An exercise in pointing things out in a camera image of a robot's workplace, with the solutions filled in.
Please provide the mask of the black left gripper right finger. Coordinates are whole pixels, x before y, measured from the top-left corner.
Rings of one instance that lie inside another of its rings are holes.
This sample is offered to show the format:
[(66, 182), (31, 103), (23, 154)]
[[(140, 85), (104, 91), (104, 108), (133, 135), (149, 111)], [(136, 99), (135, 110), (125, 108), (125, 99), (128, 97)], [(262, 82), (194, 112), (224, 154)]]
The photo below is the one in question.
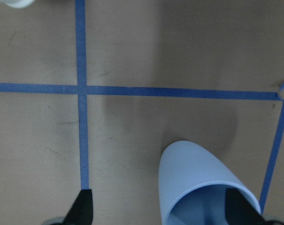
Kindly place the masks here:
[(234, 188), (226, 189), (225, 218), (229, 225), (262, 225), (266, 222), (241, 192)]

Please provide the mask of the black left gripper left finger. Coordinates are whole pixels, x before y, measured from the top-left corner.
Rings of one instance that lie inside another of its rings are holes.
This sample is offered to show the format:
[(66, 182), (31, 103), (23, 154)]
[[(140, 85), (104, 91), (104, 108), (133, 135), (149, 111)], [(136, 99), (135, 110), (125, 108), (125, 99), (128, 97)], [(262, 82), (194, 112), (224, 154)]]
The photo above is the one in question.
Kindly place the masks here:
[(92, 190), (81, 190), (63, 220), (64, 225), (91, 225), (93, 221)]

